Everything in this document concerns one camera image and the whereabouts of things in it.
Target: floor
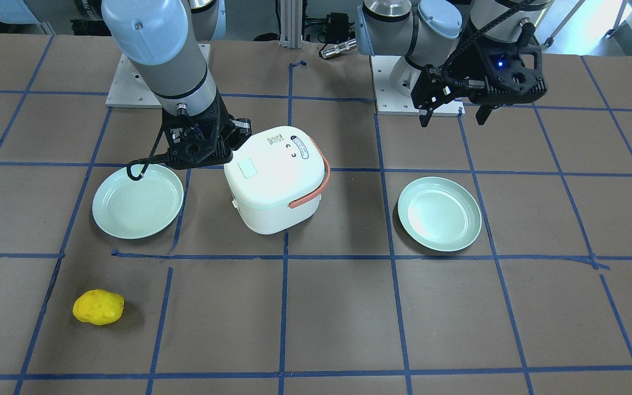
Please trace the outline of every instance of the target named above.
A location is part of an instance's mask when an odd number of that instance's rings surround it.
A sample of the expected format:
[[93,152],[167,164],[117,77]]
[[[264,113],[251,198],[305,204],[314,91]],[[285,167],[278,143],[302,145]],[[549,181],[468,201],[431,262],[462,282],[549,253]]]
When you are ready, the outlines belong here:
[[[632,393],[632,58],[547,55],[535,105],[421,128],[376,114],[367,58],[317,50],[216,42],[209,64],[233,115],[329,158],[312,218],[253,233],[203,168],[177,172],[175,222],[120,240],[91,201],[160,112],[105,107],[110,38],[0,35],[0,393]],[[429,176],[481,206],[461,252],[396,215]],[[72,316],[95,288],[121,320]]]

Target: cable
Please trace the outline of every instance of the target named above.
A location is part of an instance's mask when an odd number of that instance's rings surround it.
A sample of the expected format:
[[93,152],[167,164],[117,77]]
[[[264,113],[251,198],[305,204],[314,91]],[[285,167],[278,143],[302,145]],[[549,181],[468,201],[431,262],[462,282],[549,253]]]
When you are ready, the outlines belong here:
[[276,30],[281,35],[281,17],[279,16],[279,0],[274,0],[274,14],[276,15]]

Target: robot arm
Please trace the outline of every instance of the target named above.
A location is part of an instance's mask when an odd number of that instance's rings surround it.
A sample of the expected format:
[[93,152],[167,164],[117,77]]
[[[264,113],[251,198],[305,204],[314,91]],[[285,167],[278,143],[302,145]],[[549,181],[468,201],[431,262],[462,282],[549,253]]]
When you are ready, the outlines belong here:
[[[216,1],[200,13],[210,13]],[[230,162],[251,135],[250,121],[236,120],[223,104],[196,43],[190,4],[181,0],[105,0],[102,14],[116,45],[128,56],[162,105],[160,134],[168,151],[128,164],[165,163],[183,168]]]
[[533,35],[551,4],[476,0],[462,27],[461,13],[446,0],[365,0],[358,7],[358,49],[402,56],[391,80],[419,108],[422,127],[433,110],[460,97],[479,105],[483,125],[495,108],[532,103],[547,92]]
[[[80,18],[103,18],[162,105],[158,140],[150,157],[128,164],[131,178],[140,179],[130,171],[137,164],[182,170],[230,162],[251,135],[250,121],[228,113],[197,43],[224,34],[224,0],[0,0],[2,22]],[[168,151],[155,155],[162,135]]]

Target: metal base plate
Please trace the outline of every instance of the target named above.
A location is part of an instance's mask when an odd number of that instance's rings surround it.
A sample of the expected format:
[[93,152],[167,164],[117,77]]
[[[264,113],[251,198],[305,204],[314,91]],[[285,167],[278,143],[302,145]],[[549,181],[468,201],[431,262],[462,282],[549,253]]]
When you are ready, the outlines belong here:
[[[377,98],[377,112],[387,115],[418,115],[411,97],[405,97],[394,89],[389,74],[400,56],[371,56],[372,80],[374,94]],[[441,105],[433,111],[434,117],[457,117],[459,112],[465,114],[465,107],[460,99]]]
[[[208,64],[211,45],[199,43],[199,48]],[[109,88],[109,95],[106,97],[106,105],[107,107],[119,108],[162,108],[160,102],[157,101],[155,95],[143,81],[143,77],[138,74],[133,63],[123,53],[118,61],[116,74]]]

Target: blue tape grid line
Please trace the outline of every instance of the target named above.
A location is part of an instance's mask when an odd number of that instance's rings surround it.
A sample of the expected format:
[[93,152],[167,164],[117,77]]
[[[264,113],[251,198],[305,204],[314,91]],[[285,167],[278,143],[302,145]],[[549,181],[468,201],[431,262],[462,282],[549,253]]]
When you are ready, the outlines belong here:
[[[569,372],[630,372],[632,365],[569,365],[528,367],[530,373]],[[507,375],[523,373],[523,368],[469,368],[469,369],[414,369],[411,376],[444,375]],[[404,376],[404,370],[308,370],[291,372],[289,377],[380,377]],[[279,372],[194,372],[194,373],[32,373],[27,375],[0,375],[0,381],[9,380],[170,380],[170,379],[253,379],[278,378]]]
[[392,283],[394,287],[394,304],[397,309],[397,322],[399,324],[399,341],[402,347],[402,360],[404,363],[404,378],[406,380],[407,395],[414,393],[411,385],[411,374],[409,373],[409,348],[406,343],[406,331],[404,330],[404,315],[402,313],[401,294],[399,292],[399,276],[397,275],[397,261],[394,257],[394,238],[392,231],[392,220],[389,211],[389,198],[387,194],[387,179],[384,173],[384,155],[382,150],[382,138],[379,132],[379,118],[374,113],[374,132],[377,140],[377,155],[379,156],[379,177],[382,182],[382,197],[384,199],[384,217],[387,223],[387,238],[389,242],[389,261],[392,266]]
[[[557,167],[557,171],[562,173],[562,167],[560,166],[560,160],[557,159],[557,155],[555,154],[555,148],[552,147],[552,142],[550,142],[550,137],[543,123],[543,119],[538,112],[538,108],[533,106],[533,111],[535,112],[536,118],[538,118],[538,123],[540,124],[540,128],[543,131],[543,136],[545,137],[545,141],[548,143],[548,148],[550,148],[550,153],[552,155],[552,160],[555,161],[555,167]],[[582,223],[582,216],[579,215],[579,209],[577,208],[577,203],[572,196],[572,191],[569,189],[569,184],[567,183],[567,178],[564,175],[560,175],[560,179],[562,180],[562,185],[565,187],[565,191],[567,192],[567,198],[569,198],[569,204],[572,205],[572,211],[574,211],[574,215],[577,218],[577,222],[579,223],[579,230],[582,231],[582,238],[584,238],[584,244],[586,245],[586,249],[589,252],[589,258],[591,259],[594,268],[599,268],[599,265],[595,263],[595,255],[594,251],[591,249],[591,245],[589,243],[589,236],[586,234],[586,229],[584,228],[584,223]]]
[[630,359],[632,359],[632,345],[630,345],[628,332],[625,330],[625,326],[623,325],[623,321],[621,320],[621,315],[619,314],[619,310],[616,307],[616,303],[614,303],[614,297],[612,297],[611,295],[611,291],[609,290],[609,285],[606,282],[606,278],[604,277],[604,275],[600,274],[599,278],[601,278],[601,284],[604,286],[606,297],[609,298],[609,304],[611,304],[611,310],[614,312],[614,317],[616,317],[616,322],[619,324],[619,328],[621,329],[621,334],[624,337],[625,346],[628,348],[628,352],[630,353]]
[[[112,250],[111,255],[118,258],[157,258],[165,260],[280,260],[283,255],[155,255],[154,253],[135,253],[135,252],[120,252],[119,250]],[[493,260],[494,255],[288,255],[290,259],[301,260],[389,260],[394,258],[398,261],[421,259],[429,261],[481,261],[481,260]],[[544,260],[562,260],[562,261],[574,261],[579,263],[586,263],[587,265],[594,265],[589,257],[582,257],[580,255],[496,255],[496,258],[500,260],[519,260],[519,259],[544,259]],[[612,260],[614,257],[599,257],[605,260]],[[632,257],[615,257],[615,260],[631,260]],[[610,270],[608,265],[597,263],[599,268]]]
[[4,132],[2,133],[2,137],[0,138],[0,150],[2,149],[2,145],[4,143],[4,140],[7,139],[7,135],[11,130],[11,127],[13,125],[13,122],[16,120],[16,116],[18,115],[18,113],[21,110],[21,107],[23,106],[23,102],[24,100],[26,100],[26,96],[28,91],[30,91],[31,87],[33,86],[33,81],[36,80],[36,77],[38,75],[38,71],[40,71],[41,66],[43,65],[43,61],[46,58],[46,55],[48,55],[48,50],[50,50],[50,45],[53,43],[53,37],[51,36],[48,39],[48,44],[45,47],[45,50],[43,50],[43,53],[41,55],[40,60],[38,60],[38,65],[36,65],[36,69],[33,70],[33,75],[31,76],[30,80],[28,81],[28,85],[26,86],[26,90],[23,92],[23,95],[21,95],[21,99],[18,101],[18,105],[16,106],[16,110],[14,110],[13,115],[11,115],[11,119],[9,120],[7,127],[5,128]]
[[[294,75],[292,70],[306,62],[299,60],[297,63],[289,63],[289,109],[286,115],[286,124],[291,126],[292,92],[294,91]],[[289,270],[289,230],[284,230],[284,247],[281,255],[281,308],[279,310],[279,376],[278,395],[284,395],[284,372],[286,370],[286,296],[288,290]]]
[[[471,107],[479,107],[479,104],[465,102],[465,105]],[[514,104],[515,108],[532,108],[531,104]],[[537,105],[537,108],[543,108],[548,110],[576,110],[576,111],[608,111],[608,108],[604,107],[572,107],[565,105]],[[613,111],[632,112],[632,108],[611,108]]]
[[306,66],[306,62],[304,60],[299,60],[296,63],[289,63],[289,95],[286,97],[288,99],[287,103],[287,111],[286,111],[286,124],[291,126],[291,106],[294,100],[294,96],[292,92],[294,91],[294,72],[293,69],[297,66],[304,65]]
[[184,218],[184,210],[187,205],[187,193],[189,192],[189,183],[191,180],[191,168],[187,169],[187,174],[185,176],[185,191],[182,196],[182,207],[180,208],[180,212],[177,215],[177,225],[175,227],[175,237],[172,240],[172,247],[170,247],[170,251],[174,250],[177,247],[177,244],[180,242],[180,231],[182,228],[182,220]]
[[7,253],[0,252],[0,258],[32,258],[32,259],[58,259],[62,258],[63,253]]
[[[0,161],[0,166],[38,166],[38,167],[125,167],[125,163],[87,163],[87,162],[12,162]],[[206,166],[202,170],[221,170],[221,166]],[[332,172],[369,172],[379,173],[374,167],[332,167]],[[384,168],[386,173],[459,173],[471,174],[464,168]],[[477,174],[512,175],[512,176],[565,176],[565,177],[628,177],[632,173],[584,173],[584,172],[537,172],[516,170],[475,170]]]
[[283,268],[281,269],[281,311],[279,313],[279,380],[278,395],[284,395],[284,372],[286,371],[286,295],[289,268],[289,230],[284,231]]
[[499,255],[496,252],[496,246],[494,245],[494,237],[492,236],[492,228],[489,225],[489,217],[487,217],[487,208],[484,205],[484,199],[482,198],[482,189],[479,187],[479,180],[477,180],[477,173],[475,172],[475,165],[472,162],[472,152],[470,150],[469,142],[467,141],[467,134],[465,133],[465,127],[462,125],[462,110],[460,110],[457,116],[457,123],[460,127],[460,133],[462,134],[462,142],[465,146],[465,152],[467,154],[467,161],[470,164],[472,170],[472,180],[475,183],[475,189],[477,190],[477,197],[479,199],[479,210],[482,212],[484,218],[484,225],[487,228],[487,235],[489,236],[489,247],[492,249],[492,255],[494,255],[494,264],[496,265],[496,274],[499,276],[499,283],[501,283],[501,290],[504,293],[504,302],[506,302],[506,310],[509,313],[509,321],[511,321],[511,329],[513,330],[513,336],[516,340],[516,348],[518,349],[518,357],[521,361],[521,368],[523,375],[526,379],[526,386],[528,387],[529,395],[534,395],[533,384],[531,383],[531,376],[528,370],[528,364],[526,363],[525,353],[523,351],[523,345],[521,343],[521,336],[518,332],[516,325],[516,316],[514,315],[514,308],[511,305],[511,298],[509,297],[509,290],[506,286],[506,280],[504,280],[504,271],[501,269],[501,262],[499,261]]
[[165,283],[165,294],[162,297],[162,309],[160,310],[160,320],[157,324],[157,334],[155,335],[155,347],[153,347],[153,361],[150,363],[150,375],[148,375],[148,386],[145,388],[145,395],[153,393],[153,383],[155,382],[155,370],[157,368],[157,358],[160,355],[160,343],[162,342],[162,332],[165,329],[165,316],[167,315],[167,302],[170,298],[170,288],[172,288],[172,274],[174,269],[167,268],[167,282]]
[[[94,162],[96,159],[96,155],[99,152],[99,147],[101,146],[101,142],[104,138],[104,133],[106,132],[106,127],[109,124],[109,119],[111,117],[112,108],[109,108],[106,112],[106,118],[104,119],[104,123],[102,125],[101,131],[99,132],[99,137],[97,138],[96,145],[94,147],[94,151],[92,153],[92,157],[90,162]],[[21,367],[21,375],[25,375],[28,371],[28,365],[31,362],[31,358],[33,357],[33,349],[36,347],[36,342],[38,340],[38,334],[40,334],[41,327],[43,325],[43,317],[45,317],[46,310],[48,309],[48,300],[50,300],[50,296],[53,294],[53,288],[55,287],[55,282],[58,279],[58,273],[60,273],[60,266],[63,262],[63,257],[65,255],[65,248],[67,247],[67,242],[70,240],[70,234],[72,233],[72,227],[75,225],[75,219],[77,218],[77,214],[80,212],[80,205],[82,203],[82,198],[84,196],[84,192],[87,188],[87,184],[89,182],[89,176],[92,172],[91,166],[87,167],[87,172],[84,176],[84,180],[80,187],[80,193],[77,195],[77,202],[75,202],[75,208],[72,210],[72,214],[70,215],[70,221],[67,224],[67,230],[65,231],[65,237],[63,237],[63,243],[60,245],[60,257],[58,257],[58,261],[55,263],[55,268],[53,268],[53,275],[50,277],[50,283],[48,284],[48,290],[46,290],[45,298],[43,298],[43,303],[41,305],[41,310],[38,313],[38,320],[36,321],[35,329],[33,330],[33,335],[31,336],[31,342],[28,345],[28,350],[26,352],[26,357],[23,360],[23,366]],[[23,385],[23,379],[19,379],[16,382],[16,387],[14,388],[14,395],[19,395],[21,392],[21,387]]]
[[592,82],[594,83],[594,87],[596,87],[597,92],[599,92],[599,95],[601,96],[601,100],[604,101],[604,105],[606,105],[606,109],[609,111],[609,114],[611,115],[612,120],[614,120],[614,123],[616,125],[616,129],[619,131],[619,133],[621,134],[621,138],[623,138],[623,141],[625,143],[625,147],[628,148],[628,151],[630,152],[630,156],[632,156],[632,147],[630,147],[630,143],[628,142],[627,137],[625,137],[625,133],[623,131],[623,129],[621,128],[621,125],[619,125],[619,121],[616,119],[616,115],[614,114],[614,111],[612,110],[611,106],[609,106],[609,102],[606,100],[606,97],[604,96],[604,92],[601,92],[601,88],[599,87],[599,83],[596,82],[596,78],[594,78],[594,74],[592,74],[589,65],[587,64],[586,60],[584,59],[584,56],[580,56],[580,58],[582,59],[582,63],[584,63],[584,68],[586,68],[587,73],[589,73],[589,77],[591,78]]
[[31,91],[24,90],[20,91],[17,89],[0,89],[0,93],[15,93],[15,94],[23,94],[26,93],[28,95],[84,95],[85,97],[105,97],[108,95],[108,92],[82,92],[82,91]]

